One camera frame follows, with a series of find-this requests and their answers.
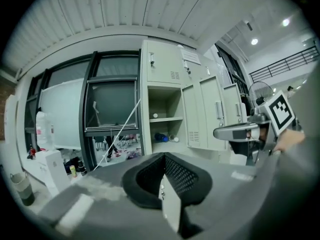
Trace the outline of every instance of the white fabric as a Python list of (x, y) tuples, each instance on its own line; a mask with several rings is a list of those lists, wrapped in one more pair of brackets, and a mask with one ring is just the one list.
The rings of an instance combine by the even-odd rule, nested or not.
[(83, 81), (81, 78), (42, 90), (39, 106), (53, 125), (53, 143), (57, 149), (81, 149), (79, 106)]

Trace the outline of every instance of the white paper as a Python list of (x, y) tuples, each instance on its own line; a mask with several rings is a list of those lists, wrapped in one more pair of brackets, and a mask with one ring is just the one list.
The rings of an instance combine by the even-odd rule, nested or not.
[(191, 52), (191, 51), (188, 51), (186, 49), (181, 49), (181, 54), (182, 54), (182, 58), (185, 61), (193, 62), (193, 63), (201, 65), (198, 54)]

